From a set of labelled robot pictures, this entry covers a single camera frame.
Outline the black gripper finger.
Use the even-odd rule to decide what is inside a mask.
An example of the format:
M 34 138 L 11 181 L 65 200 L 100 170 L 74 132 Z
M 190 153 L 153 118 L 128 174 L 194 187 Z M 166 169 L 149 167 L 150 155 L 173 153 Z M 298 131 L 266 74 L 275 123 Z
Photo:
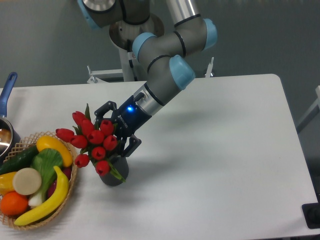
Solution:
M 134 134 L 127 137 L 120 137 L 119 144 L 116 147 L 116 153 L 121 157 L 129 157 L 142 143 L 142 140 Z
M 115 111 L 117 109 L 117 104 L 113 101 L 107 101 L 101 107 L 99 107 L 95 112 L 95 123 L 100 125 L 104 119 L 104 115 L 109 111 Z

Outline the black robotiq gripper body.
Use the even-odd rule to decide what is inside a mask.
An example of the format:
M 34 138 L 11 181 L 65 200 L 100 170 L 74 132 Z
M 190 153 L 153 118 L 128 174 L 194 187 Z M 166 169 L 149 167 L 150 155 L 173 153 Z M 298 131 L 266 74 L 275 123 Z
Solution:
M 118 139 L 130 137 L 152 117 L 138 105 L 133 95 L 119 107 L 111 102 L 111 109 L 111 121 L 116 124 L 115 136 Z

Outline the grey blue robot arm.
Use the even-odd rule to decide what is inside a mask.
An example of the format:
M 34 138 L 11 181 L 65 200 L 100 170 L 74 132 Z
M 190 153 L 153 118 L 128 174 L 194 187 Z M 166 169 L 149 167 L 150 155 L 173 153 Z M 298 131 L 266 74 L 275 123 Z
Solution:
M 142 69 L 143 85 L 121 106 L 108 101 L 95 111 L 101 124 L 112 111 L 119 141 L 116 154 L 130 156 L 141 144 L 135 131 L 195 79 L 185 58 L 211 48 L 218 39 L 213 21 L 203 18 L 194 0 L 168 0 L 174 31 L 162 22 L 147 0 L 80 0 L 78 6 L 92 28 L 109 27 L 112 42 L 127 52 L 130 68 Z

